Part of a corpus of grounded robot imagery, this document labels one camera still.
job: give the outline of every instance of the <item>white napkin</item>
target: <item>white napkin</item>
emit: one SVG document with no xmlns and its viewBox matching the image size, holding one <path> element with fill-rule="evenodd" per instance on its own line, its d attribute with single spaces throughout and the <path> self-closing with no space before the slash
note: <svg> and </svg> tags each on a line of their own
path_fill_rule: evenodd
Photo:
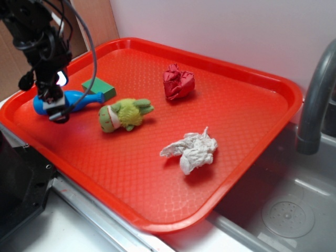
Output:
<svg viewBox="0 0 336 252">
<path fill-rule="evenodd" d="M 184 139 L 179 140 L 165 147 L 160 156 L 179 156 L 180 166 L 185 175 L 196 167 L 201 167 L 204 164 L 211 164 L 213 162 L 213 153 L 217 148 L 217 141 L 210 138 L 207 134 L 208 127 L 205 128 L 203 134 L 187 133 Z"/>
</svg>

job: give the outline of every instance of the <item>faucet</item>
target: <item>faucet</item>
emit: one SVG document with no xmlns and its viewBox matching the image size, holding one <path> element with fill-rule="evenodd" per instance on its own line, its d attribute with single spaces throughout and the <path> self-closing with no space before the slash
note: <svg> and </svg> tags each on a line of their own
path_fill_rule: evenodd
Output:
<svg viewBox="0 0 336 252">
<path fill-rule="evenodd" d="M 336 39 L 322 54 L 311 79 L 296 133 L 296 150 L 318 152 L 321 132 L 336 137 Z"/>
</svg>

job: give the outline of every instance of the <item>crumpled red fabric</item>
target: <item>crumpled red fabric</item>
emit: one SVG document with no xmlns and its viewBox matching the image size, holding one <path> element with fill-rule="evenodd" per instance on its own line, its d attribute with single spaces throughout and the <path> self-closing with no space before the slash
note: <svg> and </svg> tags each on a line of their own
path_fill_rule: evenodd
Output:
<svg viewBox="0 0 336 252">
<path fill-rule="evenodd" d="M 168 70 L 163 73 L 163 85 L 167 99 L 174 100 L 185 97 L 195 89 L 194 73 L 180 71 L 177 64 L 171 64 Z"/>
</svg>

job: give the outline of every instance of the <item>red tray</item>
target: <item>red tray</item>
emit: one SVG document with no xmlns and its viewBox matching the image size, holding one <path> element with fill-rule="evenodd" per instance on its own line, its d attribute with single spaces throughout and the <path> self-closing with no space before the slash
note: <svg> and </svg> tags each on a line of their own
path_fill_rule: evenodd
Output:
<svg viewBox="0 0 336 252">
<path fill-rule="evenodd" d="M 103 133 L 102 105 L 74 112 L 55 124 L 33 110 L 36 89 L 20 92 L 0 110 L 0 121 L 134 226 L 151 233 L 186 228 L 203 219 L 283 129 L 302 104 L 291 81 L 136 38 L 97 48 L 97 77 L 113 85 L 117 96 L 150 99 L 155 110 L 141 126 Z M 168 65 L 195 73 L 195 90 L 168 101 L 162 75 Z M 91 78 L 92 55 L 68 67 L 65 90 L 81 90 Z M 179 157 L 160 157 L 185 133 L 215 138 L 214 162 L 185 176 Z"/>
</svg>

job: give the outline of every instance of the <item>stainless steel sink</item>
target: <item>stainless steel sink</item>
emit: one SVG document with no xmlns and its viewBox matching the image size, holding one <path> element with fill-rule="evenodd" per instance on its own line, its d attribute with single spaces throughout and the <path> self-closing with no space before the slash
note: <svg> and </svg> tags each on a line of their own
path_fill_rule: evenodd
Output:
<svg viewBox="0 0 336 252">
<path fill-rule="evenodd" d="M 323 136 L 311 156 L 294 142 L 289 124 L 215 211 L 275 251 L 335 251 L 336 142 Z"/>
</svg>

